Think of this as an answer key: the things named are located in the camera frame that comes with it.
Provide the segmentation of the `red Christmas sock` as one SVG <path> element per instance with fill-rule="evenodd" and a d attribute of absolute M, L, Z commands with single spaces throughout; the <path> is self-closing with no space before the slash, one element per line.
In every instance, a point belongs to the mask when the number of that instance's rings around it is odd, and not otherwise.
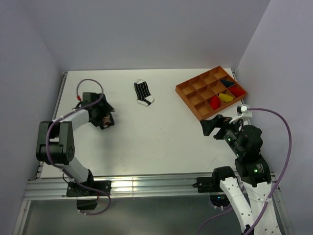
<path fill-rule="evenodd" d="M 211 99 L 210 99 L 210 102 L 209 102 L 210 106 L 212 107 L 213 110 L 216 110 L 218 108 L 220 108 L 221 106 L 221 100 L 219 99 L 218 96 L 213 96 Z"/>

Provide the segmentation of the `navy patterned sock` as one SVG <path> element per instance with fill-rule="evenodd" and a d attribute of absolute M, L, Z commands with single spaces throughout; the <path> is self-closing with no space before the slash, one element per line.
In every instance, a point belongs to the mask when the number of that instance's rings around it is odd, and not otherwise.
<path fill-rule="evenodd" d="M 107 129 L 114 125 L 114 119 L 111 113 L 107 114 L 102 119 L 102 124 L 100 125 L 100 129 Z"/>

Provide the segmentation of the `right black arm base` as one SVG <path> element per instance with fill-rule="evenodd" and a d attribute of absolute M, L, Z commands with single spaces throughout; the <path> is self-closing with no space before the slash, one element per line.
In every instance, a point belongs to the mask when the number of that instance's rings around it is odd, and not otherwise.
<path fill-rule="evenodd" d="M 192 187 L 196 188 L 198 193 L 221 192 L 221 189 L 215 186 L 213 177 L 198 177 Z"/>

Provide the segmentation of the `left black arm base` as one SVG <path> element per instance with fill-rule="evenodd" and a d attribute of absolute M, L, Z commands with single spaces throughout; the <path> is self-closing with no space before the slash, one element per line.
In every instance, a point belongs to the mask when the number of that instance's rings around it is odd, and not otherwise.
<path fill-rule="evenodd" d="M 97 215 L 107 211 L 112 203 L 110 197 L 112 182 L 109 180 L 95 181 L 92 186 L 83 186 L 75 182 L 69 182 L 66 197 L 75 197 L 76 208 L 80 213 L 86 215 Z M 98 205 L 101 196 L 106 196 L 109 200 L 106 207 L 99 212 L 91 212 Z"/>

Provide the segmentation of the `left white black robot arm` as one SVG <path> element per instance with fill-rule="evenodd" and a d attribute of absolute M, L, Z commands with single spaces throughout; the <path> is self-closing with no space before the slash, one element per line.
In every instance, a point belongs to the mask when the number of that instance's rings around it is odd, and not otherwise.
<path fill-rule="evenodd" d="M 95 181 L 91 170 L 76 158 L 74 131 L 87 123 L 101 130 L 113 126 L 114 108 L 104 94 L 83 93 L 78 100 L 69 114 L 39 124 L 36 158 L 58 168 L 68 177 L 68 196 L 109 194 L 110 182 Z"/>

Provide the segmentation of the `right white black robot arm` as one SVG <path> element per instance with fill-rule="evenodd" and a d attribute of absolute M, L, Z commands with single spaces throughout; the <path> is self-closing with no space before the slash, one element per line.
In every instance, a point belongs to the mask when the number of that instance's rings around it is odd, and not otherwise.
<path fill-rule="evenodd" d="M 232 122 L 230 117 L 216 115 L 201 120 L 203 134 L 217 128 L 216 140 L 224 140 L 236 156 L 235 170 L 229 166 L 214 169 L 212 187 L 225 193 L 244 235 L 280 235 L 270 195 L 272 180 L 269 166 L 260 153 L 261 129 Z"/>

